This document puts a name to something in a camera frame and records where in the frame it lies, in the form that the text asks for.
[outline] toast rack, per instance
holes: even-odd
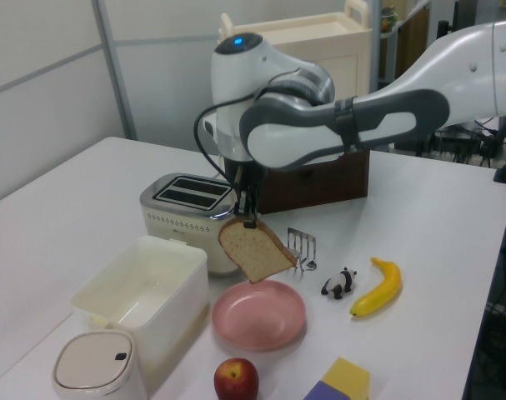
[[[318,267],[316,263],[316,238],[308,233],[288,228],[288,249],[298,258],[295,268],[301,271],[313,271]]]

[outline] toaster slot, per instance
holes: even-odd
[[[178,192],[176,190],[166,190],[165,192],[161,193],[158,198],[174,200],[175,202],[180,202],[187,205],[195,205],[204,208],[210,208],[212,205],[214,205],[215,202],[218,201],[218,198],[204,197],[188,192]]]
[[[173,186],[176,188],[193,190],[195,192],[215,194],[217,196],[221,196],[228,191],[228,186],[219,186],[213,183],[201,182],[198,180],[185,178],[177,179],[173,183]]]
[[[174,178],[153,199],[204,211],[214,209],[230,192],[225,182],[214,182],[199,177]]]

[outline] foam block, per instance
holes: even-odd
[[[351,400],[347,395],[323,381],[316,383],[303,400]]]
[[[321,380],[350,400],[368,399],[369,372],[344,358],[338,358]]]

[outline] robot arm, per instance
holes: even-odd
[[[506,115],[506,22],[442,37],[385,89],[338,102],[320,67],[283,55],[258,35],[244,36],[218,46],[212,70],[214,102],[255,93],[218,110],[219,149],[236,162],[292,169],[325,155]],[[221,53],[240,39],[258,43]]]

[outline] purple block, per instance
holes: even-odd
[[[319,381],[303,400],[351,400],[351,398],[327,383]]]

